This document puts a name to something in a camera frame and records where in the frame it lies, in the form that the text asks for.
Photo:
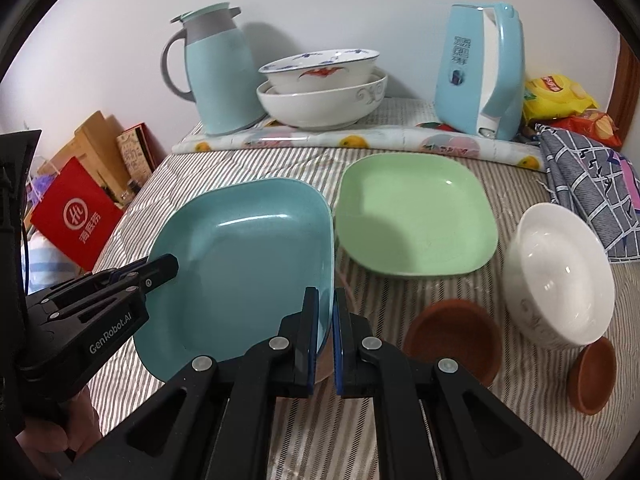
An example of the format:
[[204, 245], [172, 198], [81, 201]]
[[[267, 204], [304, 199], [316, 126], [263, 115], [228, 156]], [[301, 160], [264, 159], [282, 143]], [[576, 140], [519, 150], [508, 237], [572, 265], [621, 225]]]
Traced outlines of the person's left hand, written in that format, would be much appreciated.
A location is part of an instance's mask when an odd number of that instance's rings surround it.
[[26, 456], [44, 478], [61, 477], [50, 455], [72, 450], [81, 456], [102, 439], [99, 414], [92, 404], [88, 385], [68, 402], [67, 411], [66, 428], [54, 422], [28, 420], [25, 429], [16, 437]]

